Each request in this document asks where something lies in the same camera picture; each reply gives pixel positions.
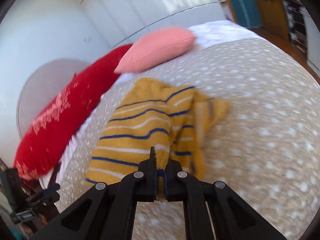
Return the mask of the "white shelf cabinet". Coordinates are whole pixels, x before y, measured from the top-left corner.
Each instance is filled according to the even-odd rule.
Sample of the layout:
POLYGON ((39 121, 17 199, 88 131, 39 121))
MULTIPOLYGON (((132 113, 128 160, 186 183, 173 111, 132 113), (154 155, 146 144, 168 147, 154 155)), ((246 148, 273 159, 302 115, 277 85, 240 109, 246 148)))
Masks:
POLYGON ((319 30, 307 11, 303 13, 303 16, 307 40, 307 62, 319 76, 319 30))

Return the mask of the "white glossy wardrobe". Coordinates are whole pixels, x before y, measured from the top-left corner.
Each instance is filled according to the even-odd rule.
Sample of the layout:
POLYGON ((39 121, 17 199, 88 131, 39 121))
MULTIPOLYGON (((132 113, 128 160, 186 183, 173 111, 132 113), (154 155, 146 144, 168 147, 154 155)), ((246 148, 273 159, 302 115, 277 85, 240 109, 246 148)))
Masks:
POLYGON ((167 26, 227 19, 226 0, 75 0, 112 49, 167 26))

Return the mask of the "beige round headboard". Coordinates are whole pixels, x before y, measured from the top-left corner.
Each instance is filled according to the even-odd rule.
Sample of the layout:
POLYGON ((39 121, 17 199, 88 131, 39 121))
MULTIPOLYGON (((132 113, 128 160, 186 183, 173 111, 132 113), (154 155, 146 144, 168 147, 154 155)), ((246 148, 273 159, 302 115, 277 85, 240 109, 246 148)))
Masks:
POLYGON ((65 88, 75 74, 89 63, 75 59, 57 59, 37 68, 25 82, 17 102, 16 124, 23 138, 37 115, 65 88))

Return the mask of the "teal curtain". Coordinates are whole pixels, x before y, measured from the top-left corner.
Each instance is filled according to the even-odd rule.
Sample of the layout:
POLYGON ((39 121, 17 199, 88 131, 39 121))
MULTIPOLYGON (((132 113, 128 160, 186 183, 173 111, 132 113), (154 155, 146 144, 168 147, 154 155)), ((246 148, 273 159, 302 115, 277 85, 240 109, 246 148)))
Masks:
POLYGON ((246 28, 260 28, 262 26, 255 0, 230 0, 230 2, 239 25, 246 28))

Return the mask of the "shoe rack with clothes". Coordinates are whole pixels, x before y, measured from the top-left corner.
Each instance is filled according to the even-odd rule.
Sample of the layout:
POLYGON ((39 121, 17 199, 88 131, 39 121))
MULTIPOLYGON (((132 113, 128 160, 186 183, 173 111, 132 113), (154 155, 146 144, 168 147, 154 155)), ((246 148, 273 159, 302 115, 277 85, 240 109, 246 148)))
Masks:
POLYGON ((304 8, 300 0, 282 0, 289 25, 289 36, 293 46, 305 55, 308 52, 305 21, 302 14, 304 8))

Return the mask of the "pink knit pillow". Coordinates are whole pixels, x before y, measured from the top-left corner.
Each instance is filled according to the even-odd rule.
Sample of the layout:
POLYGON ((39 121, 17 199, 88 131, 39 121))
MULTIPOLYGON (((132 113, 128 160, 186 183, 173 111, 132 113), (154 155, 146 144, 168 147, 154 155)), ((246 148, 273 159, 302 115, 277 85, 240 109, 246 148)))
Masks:
POLYGON ((182 27, 149 32, 124 54, 114 70, 117 74, 141 73, 190 51, 196 35, 182 27))

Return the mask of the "wooden door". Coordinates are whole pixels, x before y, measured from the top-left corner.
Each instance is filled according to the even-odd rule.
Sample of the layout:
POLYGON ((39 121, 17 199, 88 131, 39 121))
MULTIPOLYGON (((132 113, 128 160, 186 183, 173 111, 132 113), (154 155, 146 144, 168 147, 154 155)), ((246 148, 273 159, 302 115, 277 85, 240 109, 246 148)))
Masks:
POLYGON ((289 24, 282 0, 255 0, 262 28, 289 41, 289 24))

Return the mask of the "beige heart pattern quilt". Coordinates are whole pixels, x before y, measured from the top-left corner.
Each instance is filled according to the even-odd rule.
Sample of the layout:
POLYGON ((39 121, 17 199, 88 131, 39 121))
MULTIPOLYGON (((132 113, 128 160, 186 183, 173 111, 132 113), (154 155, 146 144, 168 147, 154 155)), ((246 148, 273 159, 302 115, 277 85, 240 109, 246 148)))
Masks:
POLYGON ((184 54, 121 78, 101 99, 61 182, 59 211, 88 190, 91 152, 135 82, 150 77, 227 100, 227 119, 204 145, 207 182, 224 181, 287 239, 301 239, 319 209, 319 84, 294 59, 250 38, 184 54))

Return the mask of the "yellow striped knit sweater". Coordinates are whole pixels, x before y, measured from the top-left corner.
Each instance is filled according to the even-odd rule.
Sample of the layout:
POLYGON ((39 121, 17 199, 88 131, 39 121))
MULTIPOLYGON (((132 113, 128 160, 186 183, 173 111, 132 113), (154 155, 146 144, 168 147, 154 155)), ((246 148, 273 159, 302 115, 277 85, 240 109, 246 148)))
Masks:
POLYGON ((203 178, 203 148, 209 130, 227 115, 230 104, 194 86, 172 86, 139 79, 112 114, 91 155, 85 181, 113 184, 136 172, 156 153, 157 171, 170 159, 203 178))

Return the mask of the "red embroidered pillow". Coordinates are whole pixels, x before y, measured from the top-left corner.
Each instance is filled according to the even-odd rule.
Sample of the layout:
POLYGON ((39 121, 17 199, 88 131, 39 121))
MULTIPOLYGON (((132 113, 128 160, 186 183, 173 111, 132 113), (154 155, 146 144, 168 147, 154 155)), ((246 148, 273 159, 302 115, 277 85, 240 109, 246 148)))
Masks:
POLYGON ((75 74, 40 112, 23 136, 14 168, 24 185, 34 189, 53 169, 73 135, 97 107, 100 97, 118 79, 114 70, 131 44, 120 46, 75 74))

